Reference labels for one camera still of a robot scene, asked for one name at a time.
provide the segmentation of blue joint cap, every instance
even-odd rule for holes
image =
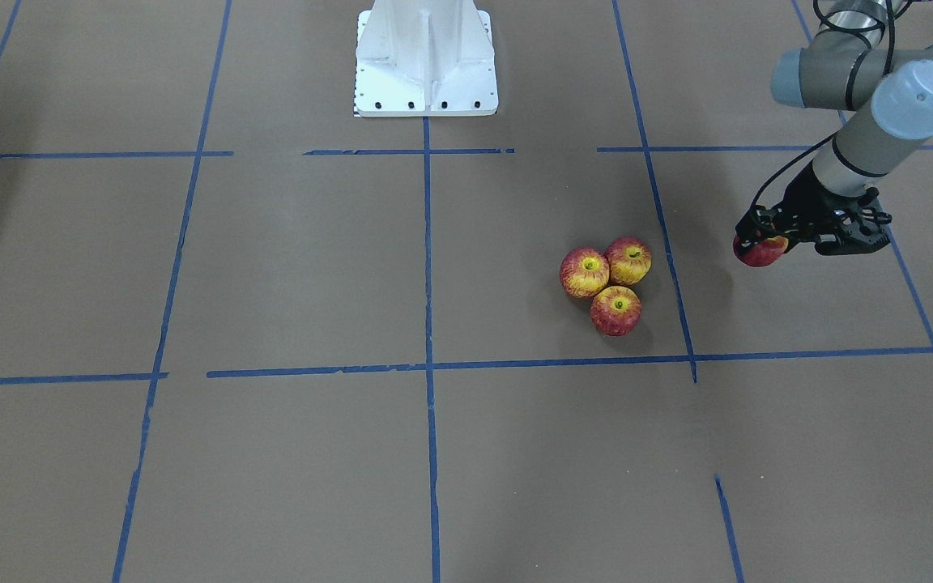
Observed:
[[[880,82],[870,99],[874,121],[902,140],[933,136],[933,62],[907,62]]]
[[[778,104],[787,104],[790,107],[804,108],[804,97],[801,96],[801,49],[787,51],[780,57],[777,69],[773,71],[773,82],[769,85],[773,89],[773,99]]]

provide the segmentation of red and yellow apple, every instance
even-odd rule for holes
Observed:
[[[634,236],[615,239],[605,254],[611,263],[612,284],[633,285],[650,270],[650,249]]]
[[[733,254],[745,266],[764,268],[777,261],[787,250],[788,240],[785,236],[771,236],[766,240],[759,240],[747,253],[740,253],[740,237],[733,237]]]
[[[643,305],[635,291],[623,285],[611,285],[593,299],[589,309],[596,329],[607,336],[625,336],[636,328]]]
[[[607,287],[610,277],[607,258],[592,247],[575,249],[560,262],[560,285],[573,298],[592,298]]]

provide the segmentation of apple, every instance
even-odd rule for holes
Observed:
[[[560,285],[573,298],[592,298],[607,287],[610,277],[607,258],[592,247],[575,249],[560,262]]]
[[[634,236],[615,239],[606,255],[611,263],[612,284],[633,285],[650,270],[650,249]]]
[[[643,304],[635,291],[623,285],[611,285],[593,299],[589,309],[596,329],[607,336],[625,336],[640,321]]]
[[[785,236],[773,236],[766,240],[759,240],[745,254],[740,254],[740,237],[733,237],[733,254],[744,265],[752,268],[764,268],[777,261],[787,250],[788,240]]]

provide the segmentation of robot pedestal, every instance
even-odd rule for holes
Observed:
[[[492,18],[474,0],[377,0],[359,15],[361,116],[492,115]]]

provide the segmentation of black cable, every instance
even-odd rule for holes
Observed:
[[[821,10],[821,8],[819,8],[819,0],[812,0],[812,11],[815,12],[816,18],[819,19],[819,22],[822,23],[823,26],[825,26],[826,28],[829,28],[830,30],[836,30],[837,32],[859,34],[862,32],[871,32],[873,30],[880,30],[884,26],[884,23],[880,21],[875,23],[875,25],[873,26],[867,26],[865,28],[845,28],[843,26],[837,26],[835,23],[830,22],[829,18],[827,18],[827,16],[823,14],[823,11]]]
[[[775,171],[775,173],[771,177],[769,177],[769,180],[765,181],[765,184],[762,185],[762,188],[758,189],[758,193],[755,194],[755,198],[751,201],[751,207],[748,208],[748,217],[751,218],[751,221],[754,222],[755,225],[759,226],[759,229],[773,236],[785,236],[789,240],[794,239],[794,237],[787,235],[787,233],[779,232],[777,229],[773,228],[773,225],[767,225],[763,223],[758,218],[758,210],[756,209],[756,207],[758,206],[758,199],[762,197],[762,193],[764,193],[765,190],[769,188],[769,185],[773,184],[773,182],[775,182],[777,178],[782,176],[784,172],[789,170],[791,166],[800,162],[804,158],[804,156],[810,155],[812,152],[817,151],[817,149],[824,147],[826,143],[828,143],[830,140],[833,140],[833,136],[837,136],[837,132],[834,132],[830,134],[829,136],[826,136],[825,138],[820,140],[819,143],[814,145],[814,147],[810,147],[806,151],[801,152],[801,154],[797,155],[790,162],[785,164],[784,167]]]
[[[884,0],[885,6],[888,8],[888,56],[884,59],[884,76],[888,76],[892,73],[892,63],[895,59],[895,5],[892,4],[892,0]]]

